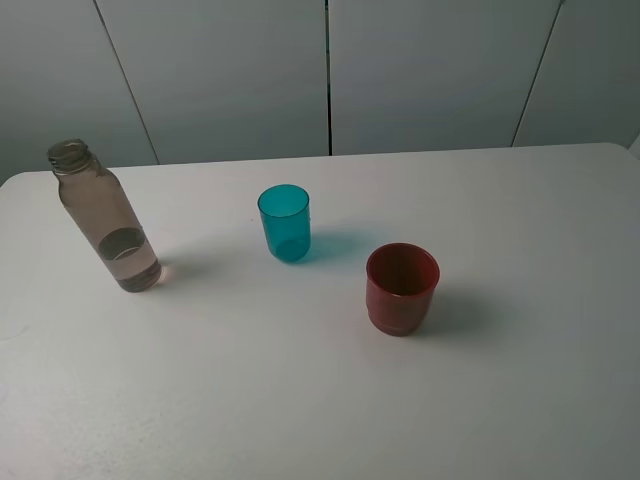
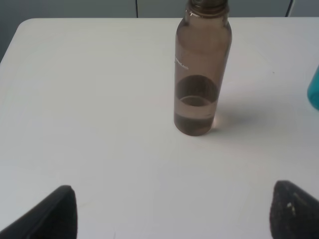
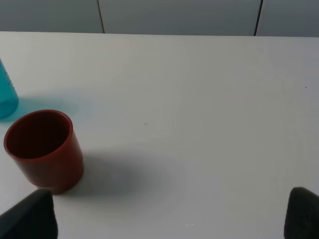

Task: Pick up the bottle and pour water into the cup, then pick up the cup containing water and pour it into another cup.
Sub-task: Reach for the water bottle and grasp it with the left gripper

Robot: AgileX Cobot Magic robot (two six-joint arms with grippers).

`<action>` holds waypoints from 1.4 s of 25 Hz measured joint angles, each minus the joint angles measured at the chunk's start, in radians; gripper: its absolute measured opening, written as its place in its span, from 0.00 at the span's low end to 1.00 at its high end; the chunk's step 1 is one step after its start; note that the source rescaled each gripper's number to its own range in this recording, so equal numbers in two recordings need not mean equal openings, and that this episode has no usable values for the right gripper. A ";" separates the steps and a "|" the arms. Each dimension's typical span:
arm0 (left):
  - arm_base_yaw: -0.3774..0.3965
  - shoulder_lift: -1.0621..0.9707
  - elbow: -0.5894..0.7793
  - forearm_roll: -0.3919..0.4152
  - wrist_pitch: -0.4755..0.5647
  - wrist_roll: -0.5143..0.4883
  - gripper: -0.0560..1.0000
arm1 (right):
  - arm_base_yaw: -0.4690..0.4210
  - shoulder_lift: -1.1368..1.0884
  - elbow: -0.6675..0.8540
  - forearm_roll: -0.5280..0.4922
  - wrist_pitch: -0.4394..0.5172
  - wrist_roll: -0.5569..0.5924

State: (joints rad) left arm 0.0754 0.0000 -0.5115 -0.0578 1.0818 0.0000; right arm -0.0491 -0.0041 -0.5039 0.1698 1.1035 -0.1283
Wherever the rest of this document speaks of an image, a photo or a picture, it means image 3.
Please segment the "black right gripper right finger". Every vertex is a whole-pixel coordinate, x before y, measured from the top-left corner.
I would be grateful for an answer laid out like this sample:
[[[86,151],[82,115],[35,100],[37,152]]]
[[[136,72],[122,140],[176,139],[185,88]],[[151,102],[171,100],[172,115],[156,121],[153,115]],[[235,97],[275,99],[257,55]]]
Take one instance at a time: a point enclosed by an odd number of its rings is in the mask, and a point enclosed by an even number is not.
[[[284,225],[285,239],[319,237],[319,196],[304,187],[291,190]]]

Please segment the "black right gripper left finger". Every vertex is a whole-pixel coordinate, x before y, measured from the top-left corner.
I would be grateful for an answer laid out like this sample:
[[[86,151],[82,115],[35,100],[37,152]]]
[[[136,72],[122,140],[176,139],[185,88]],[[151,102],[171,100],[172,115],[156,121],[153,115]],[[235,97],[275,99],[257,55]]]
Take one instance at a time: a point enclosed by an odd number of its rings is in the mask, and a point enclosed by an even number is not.
[[[56,239],[58,224],[53,197],[36,190],[0,216],[2,239]]]

